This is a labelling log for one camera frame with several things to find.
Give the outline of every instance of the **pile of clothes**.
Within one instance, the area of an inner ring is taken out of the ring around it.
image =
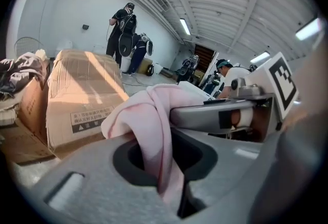
[[[13,98],[33,78],[45,81],[46,66],[42,59],[33,53],[25,53],[17,60],[4,59],[0,61],[0,100]]]

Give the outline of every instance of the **pink towel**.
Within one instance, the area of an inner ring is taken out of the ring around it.
[[[172,157],[170,110],[203,105],[203,99],[176,85],[156,85],[140,91],[114,109],[102,122],[106,138],[133,132],[141,148],[145,171],[158,179],[158,193],[169,204],[181,198],[183,173]]]

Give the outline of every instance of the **warning label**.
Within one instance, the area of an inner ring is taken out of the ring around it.
[[[105,118],[109,116],[113,110],[113,107],[107,107],[102,109],[71,113],[73,133],[100,127],[102,121],[104,121]]]

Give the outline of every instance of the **white wall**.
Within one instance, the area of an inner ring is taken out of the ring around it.
[[[115,12],[129,0],[58,0],[51,21],[52,46],[49,55],[54,55],[54,50],[59,41],[69,39],[73,47],[81,50],[106,52],[106,34],[109,19]],[[154,43],[154,53],[147,56],[154,63],[169,68],[177,54],[180,44],[177,40],[151,15],[136,6],[134,13],[137,15],[137,33],[146,33]],[[83,30],[82,25],[89,25],[88,30]]]
[[[251,65],[251,62],[247,62],[244,59],[241,59],[238,56],[234,56],[232,54],[226,54],[224,52],[219,52],[219,56],[217,57],[218,60],[220,59],[225,59],[225,60],[230,60],[230,63],[235,66],[236,63],[241,64],[242,67],[249,68]]]
[[[39,40],[48,56],[52,56],[53,10],[58,0],[26,0],[19,22],[18,38],[32,37]]]
[[[16,58],[14,52],[14,45],[18,40],[18,29],[21,22],[21,17],[27,0],[16,0],[13,6],[8,30],[7,30],[7,40],[6,40],[6,57],[7,58]]]
[[[183,60],[189,58],[192,53],[189,51],[189,47],[181,45],[179,48],[179,51],[177,52],[177,55],[171,65],[171,70],[176,71],[182,67]]]

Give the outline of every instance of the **cable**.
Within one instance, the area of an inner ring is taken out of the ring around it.
[[[133,86],[133,87],[147,87],[147,86],[143,86],[143,85],[132,85],[132,84],[127,84],[127,83],[123,83],[123,85],[128,85],[128,86]]]
[[[106,34],[106,41],[108,41],[108,31],[109,31],[109,27],[110,27],[111,25],[110,24],[108,24],[108,29],[107,29],[107,34]]]
[[[137,81],[137,83],[139,85],[132,85],[132,84],[127,84],[127,83],[123,83],[123,82],[122,82],[122,84],[128,85],[128,86],[134,86],[134,87],[152,87],[152,86],[154,86],[154,85],[146,85],[146,84],[143,84],[143,83],[139,82],[139,80],[135,76],[133,76],[133,78]]]
[[[143,85],[143,86],[146,86],[146,87],[152,87],[153,85],[146,85],[146,84],[143,84],[143,83],[140,83],[139,80],[137,79],[137,77],[133,76],[134,79],[136,79],[137,83],[140,84],[140,85]]]

